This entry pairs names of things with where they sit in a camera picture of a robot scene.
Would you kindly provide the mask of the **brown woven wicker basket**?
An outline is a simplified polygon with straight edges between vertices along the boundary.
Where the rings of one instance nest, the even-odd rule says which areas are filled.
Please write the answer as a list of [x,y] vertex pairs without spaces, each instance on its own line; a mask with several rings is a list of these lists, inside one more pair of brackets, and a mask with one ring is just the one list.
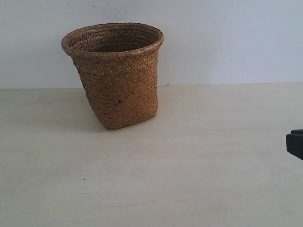
[[161,30],[135,22],[86,26],[62,39],[89,105],[106,129],[129,127],[156,116],[163,41]]

